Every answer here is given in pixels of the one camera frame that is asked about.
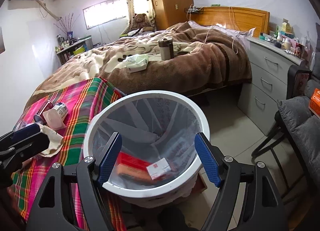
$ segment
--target tile floor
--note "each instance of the tile floor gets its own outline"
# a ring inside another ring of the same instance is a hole
[[[206,95],[210,105],[201,106],[201,109],[204,111],[209,122],[211,144],[219,147],[224,155],[230,155],[238,162],[254,164],[251,153],[266,138],[264,134],[238,109],[237,97],[230,89],[224,88],[212,91]],[[290,185],[302,173],[298,159],[286,140],[276,146],[274,150],[284,168]],[[255,161],[263,161],[266,164],[280,193],[283,193],[285,191],[285,184],[271,152],[269,151],[259,156]],[[218,192],[218,188],[209,182],[204,169],[200,173],[208,188],[202,194],[190,197],[179,205],[179,208],[185,215],[186,223],[199,230],[204,224]],[[242,183],[239,187],[237,203],[229,229],[236,227],[239,221],[244,188],[245,184]],[[301,184],[289,196],[305,188],[306,183],[303,179]]]

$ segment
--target red box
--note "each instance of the red box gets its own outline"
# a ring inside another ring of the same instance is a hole
[[[145,162],[143,160],[120,152],[116,164],[116,172],[118,175],[129,175],[135,180],[145,181],[150,184],[154,183],[146,168],[151,164],[150,162]]]
[[[315,89],[315,92],[313,93],[309,109],[320,119],[320,90]]]

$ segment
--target teddy bear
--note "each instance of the teddy bear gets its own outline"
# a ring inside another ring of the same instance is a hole
[[[148,18],[146,18],[146,14],[135,14],[134,22],[135,25],[131,28],[131,30],[143,29],[144,32],[153,32],[154,29],[151,25],[151,22]]]

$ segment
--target blue gripper pad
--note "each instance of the blue gripper pad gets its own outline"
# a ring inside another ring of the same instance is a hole
[[[221,178],[219,176],[218,164],[207,148],[207,145],[201,138],[200,134],[196,134],[195,148],[203,164],[205,173],[207,174],[209,181],[214,183],[216,187],[220,187]]]
[[[108,181],[121,148],[122,137],[121,134],[119,134],[119,136],[114,140],[113,144],[110,145],[109,151],[105,154],[102,163],[100,164],[97,182],[101,186]]]

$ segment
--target wastebasket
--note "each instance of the wastebasket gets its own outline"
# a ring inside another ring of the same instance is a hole
[[[165,158],[172,170],[167,178],[145,183],[119,175],[115,166],[103,184],[105,189],[147,208],[190,194],[201,169],[195,135],[203,132],[210,138],[208,121],[192,100],[161,90],[117,100],[92,119],[84,139],[84,157],[104,146],[113,132],[122,136],[121,152],[150,164]]]

